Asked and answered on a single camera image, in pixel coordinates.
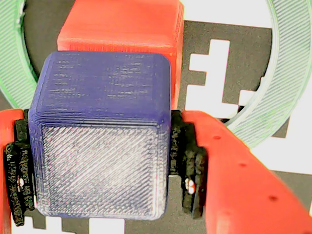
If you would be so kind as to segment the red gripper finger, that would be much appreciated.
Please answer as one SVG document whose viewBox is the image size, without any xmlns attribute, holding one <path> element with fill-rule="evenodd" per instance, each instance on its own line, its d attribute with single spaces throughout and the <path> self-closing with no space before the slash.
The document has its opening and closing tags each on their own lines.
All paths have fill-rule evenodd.
<svg viewBox="0 0 312 234">
<path fill-rule="evenodd" d="M 309 234 L 297 196 L 222 122 L 200 111 L 171 112 L 170 174 L 182 208 L 209 234 Z"/>
<path fill-rule="evenodd" d="M 11 218 L 24 225 L 24 213 L 32 211 L 33 166 L 28 131 L 28 111 L 0 112 L 0 232 L 11 233 Z"/>
</svg>

